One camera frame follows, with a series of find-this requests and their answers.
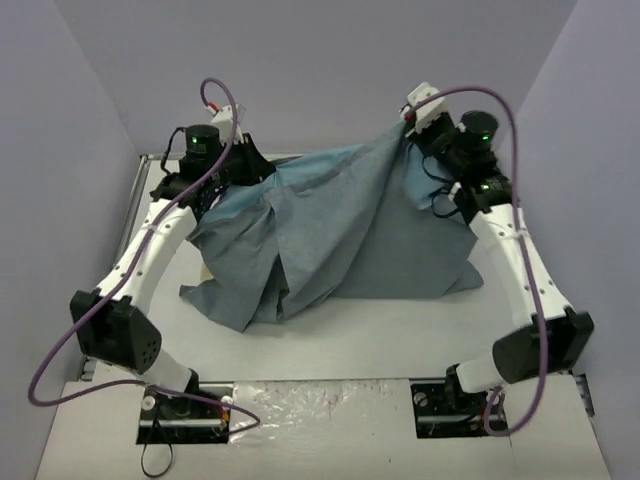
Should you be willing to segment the cream white pillow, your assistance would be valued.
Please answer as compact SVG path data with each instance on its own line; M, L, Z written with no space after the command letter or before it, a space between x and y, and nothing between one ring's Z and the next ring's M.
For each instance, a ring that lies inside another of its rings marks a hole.
M212 273L210 272L210 270L207 268L206 265L202 264L200 269L200 280L208 281L211 279L213 279Z

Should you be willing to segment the striped pillowcase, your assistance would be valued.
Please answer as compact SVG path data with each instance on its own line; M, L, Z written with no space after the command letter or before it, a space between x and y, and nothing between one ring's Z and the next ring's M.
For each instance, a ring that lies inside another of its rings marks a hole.
M181 298L235 331L275 324L330 297L432 300L479 288L475 235L440 219L435 160L401 125L276 165L232 186L190 234L210 278Z

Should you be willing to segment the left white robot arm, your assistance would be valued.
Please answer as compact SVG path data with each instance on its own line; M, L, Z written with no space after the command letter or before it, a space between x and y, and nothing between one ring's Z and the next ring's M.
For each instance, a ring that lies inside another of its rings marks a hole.
M165 406L179 418L201 406L198 374L162 347L148 317L151 301L178 247L214 202L232 185L252 186L275 171L243 133L224 145L219 127L182 128L186 152L175 172L154 190L144 221L112 271L90 292L77 291L70 311L81 352L134 375L166 394Z

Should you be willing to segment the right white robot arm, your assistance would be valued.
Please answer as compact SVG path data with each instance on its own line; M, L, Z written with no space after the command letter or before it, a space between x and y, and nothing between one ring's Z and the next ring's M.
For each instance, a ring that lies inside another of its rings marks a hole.
M466 112L459 123L448 113L407 117L407 136L446 174L445 192L454 210L486 250L511 308L513 330L491 350L447 370L446 406L465 413L481 392L539 374L546 357L550 373L577 363L594 330L592 317L577 312L551 279L525 226L521 209L512 205L512 184L500 171L491 141L496 118Z

